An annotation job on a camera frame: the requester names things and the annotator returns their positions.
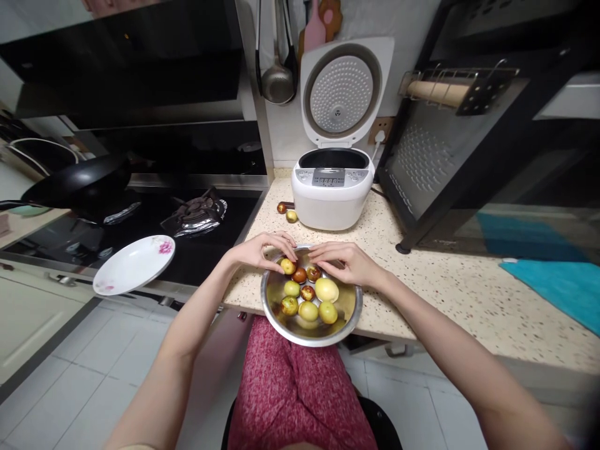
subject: black induction cooktop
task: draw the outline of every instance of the black induction cooktop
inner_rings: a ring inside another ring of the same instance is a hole
[[[97,269],[138,239],[169,234],[161,222],[178,207],[173,197],[187,201],[200,197],[206,189],[145,187],[137,191],[141,205],[120,223],[98,226],[82,221],[71,212],[2,251]],[[200,285],[225,252],[235,245],[261,194],[262,191],[219,190],[220,197],[227,202],[222,223],[207,234],[175,238],[173,260],[158,279]]]

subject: red pants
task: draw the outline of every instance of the red pants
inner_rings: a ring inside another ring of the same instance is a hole
[[[325,450],[377,449],[335,346],[298,346],[256,317],[228,448],[280,450],[301,442]]]

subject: countertop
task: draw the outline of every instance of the countertop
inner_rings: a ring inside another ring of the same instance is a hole
[[[373,192],[357,224],[346,231],[324,232],[300,222],[289,224],[276,211],[279,201],[293,200],[289,170],[276,169],[276,176],[246,239],[282,229],[298,244],[356,242],[493,354],[600,374],[599,338],[501,269],[500,259],[418,250],[399,254],[394,246],[402,238],[401,230],[386,200]],[[240,269],[224,304],[262,314],[262,275],[257,269]],[[390,341],[416,339],[389,301],[370,289],[364,292],[354,332]]]
[[[34,231],[67,214],[69,211],[70,209],[50,209],[44,214],[33,217],[19,216],[10,212],[1,213],[0,216],[8,216],[8,224],[11,232],[0,237],[0,249],[30,235]]]

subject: metal bowl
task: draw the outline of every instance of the metal bowl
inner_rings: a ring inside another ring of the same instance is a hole
[[[312,246],[309,244],[303,244],[296,248],[298,267],[307,269],[312,265],[308,259],[310,247]],[[285,255],[279,253],[273,261],[279,264],[283,258]],[[343,268],[339,261],[330,261],[330,263]],[[334,303],[337,309],[337,322],[332,325],[323,323],[320,318],[314,322],[307,322],[298,315],[290,317],[283,314],[281,300],[286,296],[283,286],[286,281],[291,279],[291,276],[268,270],[262,275],[261,297],[264,313],[278,333],[294,344],[306,347],[326,347],[336,344],[352,332],[361,316],[363,289],[360,286],[341,282],[322,269],[321,271],[323,277],[331,278],[339,288],[339,297]],[[306,284],[314,287],[314,283],[308,280],[302,286]],[[298,297],[298,303],[302,302],[302,298]],[[319,306],[321,302],[315,299],[313,303]]]

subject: pot lid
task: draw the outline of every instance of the pot lid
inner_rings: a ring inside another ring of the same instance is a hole
[[[332,42],[302,58],[302,121],[319,148],[350,148],[370,130],[388,79],[390,37]]]

